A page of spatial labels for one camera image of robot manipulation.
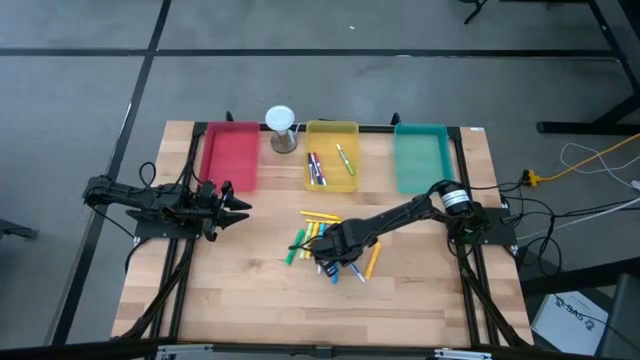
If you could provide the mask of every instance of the wooden table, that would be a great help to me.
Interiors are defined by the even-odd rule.
[[[156,184],[172,183],[178,177],[193,125],[167,122],[156,161]],[[461,128],[461,135],[471,184],[495,185],[484,130]],[[298,148],[287,155],[271,149],[270,136],[261,132],[256,191],[236,193],[253,205],[251,217],[220,231],[215,243],[204,238],[196,241],[179,340],[469,346],[457,260],[447,251],[442,224],[416,222],[381,236],[380,258],[366,284],[349,269],[340,272],[338,285],[332,285],[316,274],[311,260],[296,257],[293,266],[284,263],[296,233],[306,229],[300,210],[365,218],[410,199],[395,190],[392,136],[360,133],[361,184],[357,192],[348,194],[305,190],[304,133],[299,135]],[[204,138],[196,156],[196,173],[203,143]],[[455,165],[455,149],[451,150]],[[496,190],[473,191],[473,197],[485,207],[500,206]],[[440,205],[436,198],[434,204]],[[133,256],[114,335],[128,330],[156,295],[167,244],[167,239],[151,240]],[[500,246],[483,249],[492,298],[520,336],[532,342],[513,259]],[[360,269],[366,268],[369,251],[359,259]],[[168,334],[172,309],[169,299],[161,335]],[[484,314],[477,299],[476,312],[486,342]]]

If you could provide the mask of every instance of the plastic bin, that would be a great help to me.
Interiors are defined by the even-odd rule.
[[[304,186],[311,191],[352,192],[360,183],[360,147],[358,145],[358,124],[353,121],[311,120],[307,123],[307,148],[304,156]],[[355,173],[351,175],[342,161],[336,144],[349,159]],[[320,167],[327,185],[318,185],[314,178],[311,185],[307,153],[315,152],[320,158]]]
[[[235,191],[256,188],[260,149],[257,122],[212,122],[207,126],[199,178],[211,180],[216,191],[225,180]]]
[[[425,193],[435,182],[454,180],[444,125],[397,124],[393,152],[398,192]]]

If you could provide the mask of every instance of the green marker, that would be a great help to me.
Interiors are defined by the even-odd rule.
[[[344,151],[342,151],[342,147],[340,146],[340,144],[336,144],[336,147],[340,152],[340,156],[342,156],[342,161],[344,161],[344,164],[347,165],[347,169],[349,169],[349,174],[351,174],[351,176],[354,176],[356,173],[353,172],[353,168],[351,168],[351,164],[349,163],[349,159],[347,159],[347,155],[345,155]]]
[[[298,236],[296,236],[296,240],[293,242],[293,246],[299,246],[302,243],[302,239],[304,238],[304,229],[300,229],[298,231]],[[294,256],[296,256],[297,249],[289,250],[289,255],[287,255],[287,259],[284,261],[287,265],[291,265],[293,262]]]

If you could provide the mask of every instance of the yellow cable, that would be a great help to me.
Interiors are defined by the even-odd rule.
[[[564,176],[564,175],[566,175],[566,174],[568,174],[568,173],[572,172],[573,170],[575,170],[575,169],[579,168],[580,166],[582,166],[582,165],[584,165],[584,164],[586,164],[586,163],[588,163],[588,162],[590,162],[590,161],[592,161],[592,160],[594,160],[594,159],[597,159],[598,157],[600,157],[600,156],[602,156],[602,155],[604,155],[604,154],[606,154],[606,153],[609,153],[609,152],[611,152],[611,151],[613,151],[613,150],[615,150],[615,149],[619,148],[620,146],[622,146],[622,145],[624,145],[624,144],[626,144],[626,143],[629,143],[629,142],[631,142],[631,141],[633,141],[633,140],[637,139],[638,137],[640,137],[640,133],[635,134],[635,135],[633,135],[632,137],[630,137],[630,138],[628,138],[628,139],[626,139],[626,140],[624,140],[624,141],[622,141],[622,142],[619,142],[619,143],[617,143],[617,144],[613,145],[612,147],[608,148],[607,150],[601,151],[601,152],[599,152],[599,153],[597,153],[597,154],[593,155],[592,157],[590,157],[590,158],[588,158],[588,159],[586,159],[586,160],[581,161],[580,163],[578,163],[578,164],[576,164],[576,165],[573,165],[572,167],[570,167],[570,168],[568,168],[568,169],[566,169],[566,170],[562,171],[562,172],[561,172],[561,173],[559,173],[559,174],[556,174],[556,175],[553,175],[553,176],[550,176],[550,177],[542,177],[542,176],[535,176],[535,175],[534,175],[534,177],[535,177],[534,183],[540,183],[540,182],[544,182],[544,181],[553,181],[553,180],[556,180],[556,179],[558,179],[558,178],[560,178],[560,177],[562,177],[562,176]]]

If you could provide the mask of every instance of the yellow tray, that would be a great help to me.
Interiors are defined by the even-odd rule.
[[[304,186],[310,191],[353,192],[360,183],[358,145],[358,124],[353,121],[324,121],[311,120],[307,123],[307,153],[315,152],[320,158],[320,168],[324,173],[327,185],[318,185],[314,178],[311,185],[309,165],[304,157]],[[336,144],[340,144],[344,151],[354,176],[342,161]]]

